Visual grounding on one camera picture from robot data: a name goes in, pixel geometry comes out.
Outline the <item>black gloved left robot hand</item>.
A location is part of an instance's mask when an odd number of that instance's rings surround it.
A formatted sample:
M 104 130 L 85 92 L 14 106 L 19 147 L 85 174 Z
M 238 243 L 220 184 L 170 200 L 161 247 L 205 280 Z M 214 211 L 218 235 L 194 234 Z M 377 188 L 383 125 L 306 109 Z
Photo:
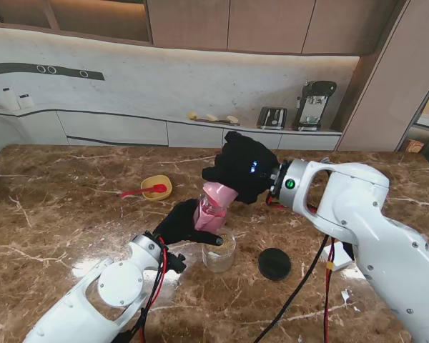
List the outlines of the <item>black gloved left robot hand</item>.
M 153 231 L 156 238 L 162 238 L 167 245 L 189 241 L 213 246 L 224 243 L 222 237 L 195 229 L 193 215 L 198 207 L 197 199 L 178 203 Z

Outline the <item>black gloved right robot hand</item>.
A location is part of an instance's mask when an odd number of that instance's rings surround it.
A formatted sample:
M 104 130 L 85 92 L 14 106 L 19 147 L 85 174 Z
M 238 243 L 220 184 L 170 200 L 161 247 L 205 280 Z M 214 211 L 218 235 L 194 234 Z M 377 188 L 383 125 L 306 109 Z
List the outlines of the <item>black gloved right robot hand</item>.
M 271 174 L 279 167 L 277 157 L 262 143 L 229 131 L 214 165 L 202 170 L 207 182 L 217 182 L 237 192 L 236 201 L 253 204 L 268 190 Z

